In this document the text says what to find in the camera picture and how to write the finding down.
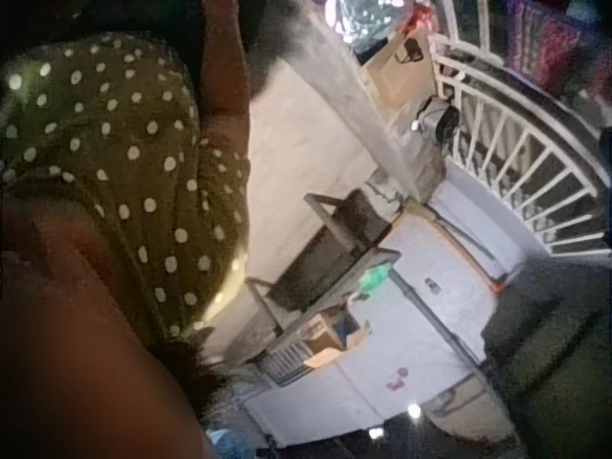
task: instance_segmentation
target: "polka dot shirt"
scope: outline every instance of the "polka dot shirt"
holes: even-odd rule
[[[3,192],[92,214],[155,318],[158,330],[142,330],[121,304],[137,333],[202,330],[244,277],[250,165],[231,139],[200,130],[185,66],[109,33],[34,49],[0,77]]]

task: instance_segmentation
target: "green object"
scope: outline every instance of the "green object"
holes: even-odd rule
[[[360,292],[362,294],[369,294],[378,289],[389,277],[391,268],[393,268],[391,263],[383,263],[363,273],[360,277]]]

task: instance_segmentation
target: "dark hair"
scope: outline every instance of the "dark hair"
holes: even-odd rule
[[[197,418],[206,418],[215,394],[227,384],[227,379],[204,363],[200,346],[185,341],[161,340],[148,346],[147,350],[183,389]]]

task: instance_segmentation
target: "clear plastic bag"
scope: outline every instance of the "clear plastic bag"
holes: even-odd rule
[[[327,0],[325,21],[357,54],[410,18],[414,0]]]

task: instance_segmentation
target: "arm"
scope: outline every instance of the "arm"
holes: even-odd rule
[[[232,139],[246,154],[250,92],[236,0],[202,1],[207,21],[202,63],[203,125],[211,137]]]

